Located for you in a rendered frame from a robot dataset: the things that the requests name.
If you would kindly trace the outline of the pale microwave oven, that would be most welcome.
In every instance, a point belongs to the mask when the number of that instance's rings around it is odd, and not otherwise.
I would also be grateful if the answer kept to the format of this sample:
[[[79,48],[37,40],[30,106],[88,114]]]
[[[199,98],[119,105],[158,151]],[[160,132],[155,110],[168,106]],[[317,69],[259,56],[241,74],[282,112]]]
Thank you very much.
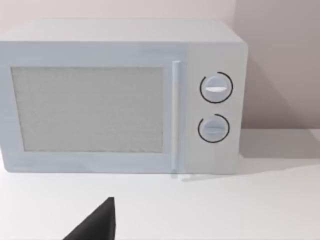
[[[248,45],[225,23],[214,19],[43,19],[4,34],[1,42],[175,43],[187,48],[184,172],[233,174],[236,170],[248,62]],[[207,78],[224,76],[229,93],[209,101],[202,92]],[[225,135],[208,141],[204,120],[219,118]]]

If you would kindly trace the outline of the pale microwave door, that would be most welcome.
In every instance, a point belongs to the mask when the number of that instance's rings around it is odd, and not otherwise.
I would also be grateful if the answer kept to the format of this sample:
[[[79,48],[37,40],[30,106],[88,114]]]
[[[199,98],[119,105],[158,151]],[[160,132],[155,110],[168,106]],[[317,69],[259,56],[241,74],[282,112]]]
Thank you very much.
[[[172,62],[179,75],[172,171]],[[188,50],[159,42],[0,42],[0,150],[10,173],[184,172]]]

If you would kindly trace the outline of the large microwave knob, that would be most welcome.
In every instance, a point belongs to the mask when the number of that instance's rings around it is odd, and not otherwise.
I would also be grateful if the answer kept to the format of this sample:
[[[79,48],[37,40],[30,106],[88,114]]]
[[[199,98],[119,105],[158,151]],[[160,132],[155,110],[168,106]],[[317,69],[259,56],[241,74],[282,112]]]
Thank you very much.
[[[220,102],[229,94],[229,83],[224,76],[211,76],[203,82],[202,93],[209,101]]]

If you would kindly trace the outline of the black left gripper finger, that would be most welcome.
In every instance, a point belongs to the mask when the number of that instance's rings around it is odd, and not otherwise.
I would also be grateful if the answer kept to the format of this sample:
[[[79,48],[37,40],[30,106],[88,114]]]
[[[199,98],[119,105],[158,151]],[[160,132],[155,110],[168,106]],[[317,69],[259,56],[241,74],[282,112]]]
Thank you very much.
[[[115,198],[108,197],[62,240],[115,240]]]

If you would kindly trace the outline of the small microwave knob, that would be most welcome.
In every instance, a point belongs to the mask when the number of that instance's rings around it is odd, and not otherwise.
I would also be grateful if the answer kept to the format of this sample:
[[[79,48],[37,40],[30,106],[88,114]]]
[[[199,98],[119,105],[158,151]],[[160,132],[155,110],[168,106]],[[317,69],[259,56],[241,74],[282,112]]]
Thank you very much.
[[[219,141],[226,133],[223,120],[219,118],[205,119],[202,123],[201,133],[210,142]]]

